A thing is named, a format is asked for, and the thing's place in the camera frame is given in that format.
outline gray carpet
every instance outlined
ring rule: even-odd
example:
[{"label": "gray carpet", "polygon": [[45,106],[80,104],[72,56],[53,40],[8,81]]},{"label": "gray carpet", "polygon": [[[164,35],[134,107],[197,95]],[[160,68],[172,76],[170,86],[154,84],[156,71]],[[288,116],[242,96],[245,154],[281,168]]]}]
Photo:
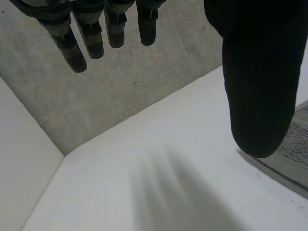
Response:
[{"label": "gray carpet", "polygon": [[270,157],[241,156],[265,174],[308,199],[308,101],[296,109],[288,133]]}]

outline black fabric object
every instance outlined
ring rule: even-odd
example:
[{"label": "black fabric object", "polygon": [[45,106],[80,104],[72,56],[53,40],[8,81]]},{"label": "black fabric object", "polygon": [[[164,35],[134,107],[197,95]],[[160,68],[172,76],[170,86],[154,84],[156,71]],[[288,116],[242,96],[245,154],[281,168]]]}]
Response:
[{"label": "black fabric object", "polygon": [[293,117],[308,0],[204,0],[204,6],[224,38],[223,73],[235,141],[251,156],[268,157]]}]

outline white wall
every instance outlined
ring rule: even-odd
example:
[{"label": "white wall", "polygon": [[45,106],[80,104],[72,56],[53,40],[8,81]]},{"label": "white wall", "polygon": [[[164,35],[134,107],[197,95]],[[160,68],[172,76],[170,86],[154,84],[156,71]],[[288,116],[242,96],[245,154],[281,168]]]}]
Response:
[{"label": "white wall", "polygon": [[308,100],[308,45],[306,43],[304,59],[301,66],[300,78],[297,91],[296,105]]},{"label": "white wall", "polygon": [[0,78],[0,230],[19,231],[63,155]]}]

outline white surface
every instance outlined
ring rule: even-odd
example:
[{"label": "white surface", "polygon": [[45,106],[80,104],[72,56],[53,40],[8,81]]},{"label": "white surface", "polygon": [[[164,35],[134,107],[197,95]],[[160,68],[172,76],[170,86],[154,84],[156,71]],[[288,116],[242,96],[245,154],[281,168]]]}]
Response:
[{"label": "white surface", "polygon": [[0,78],[0,230],[19,231],[63,160]]},{"label": "white surface", "polygon": [[[138,215],[147,214],[159,204],[141,206],[144,213],[136,216],[138,200],[146,201],[142,184],[156,185],[148,192],[159,195],[159,202],[165,200],[161,207],[177,222],[199,224],[192,230],[220,231],[216,219],[223,222],[233,214],[243,230],[306,231],[308,201],[238,155],[223,85],[222,68],[218,68],[74,150],[62,162],[24,231],[135,231],[136,220],[147,220]],[[308,99],[308,91],[301,94],[302,99]],[[167,206],[184,191],[176,190],[179,184],[168,174],[171,168],[165,156],[170,153],[187,159],[187,165],[192,166],[189,169],[199,175],[199,183],[191,187],[183,183],[185,189],[203,185],[193,190],[194,195],[188,194],[188,201],[205,198],[192,210],[185,200],[174,203],[173,210]],[[150,161],[153,156],[162,156],[158,166],[165,167],[155,171],[156,161]],[[146,183],[139,179],[139,187],[133,184],[135,178],[152,179],[155,172],[167,172],[162,181],[172,179],[168,182],[174,189],[169,194],[174,196],[168,197],[167,193],[164,197],[167,190],[158,187],[157,179]],[[219,203],[227,212],[219,208]],[[194,211],[211,219],[204,215],[195,220],[190,217]],[[179,230],[173,226],[176,222],[162,222],[162,214],[154,216],[159,229],[148,230]]]},{"label": "white surface", "polygon": [[302,62],[296,105],[300,105],[308,99],[308,43],[306,43],[304,58]]}]

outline black robotic finger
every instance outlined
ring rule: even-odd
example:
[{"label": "black robotic finger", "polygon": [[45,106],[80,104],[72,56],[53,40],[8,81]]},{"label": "black robotic finger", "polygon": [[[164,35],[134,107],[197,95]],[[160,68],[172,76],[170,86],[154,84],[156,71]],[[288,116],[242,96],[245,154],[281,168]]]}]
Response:
[{"label": "black robotic finger", "polygon": [[140,39],[144,46],[150,46],[156,40],[158,8],[165,3],[165,1],[166,0],[136,0]]},{"label": "black robotic finger", "polygon": [[55,21],[38,21],[48,31],[71,69],[76,73],[85,71],[87,63],[72,32],[70,16]]},{"label": "black robotic finger", "polygon": [[102,29],[98,22],[104,6],[105,0],[81,0],[73,4],[74,18],[92,59],[99,59],[104,55]]},{"label": "black robotic finger", "polygon": [[124,45],[124,27],[127,21],[125,12],[135,0],[107,0],[105,12],[106,28],[109,44],[112,48]]},{"label": "black robotic finger", "polygon": [[36,18],[48,31],[73,71],[87,69],[87,63],[71,30],[72,2],[63,0],[10,0],[21,12]]}]

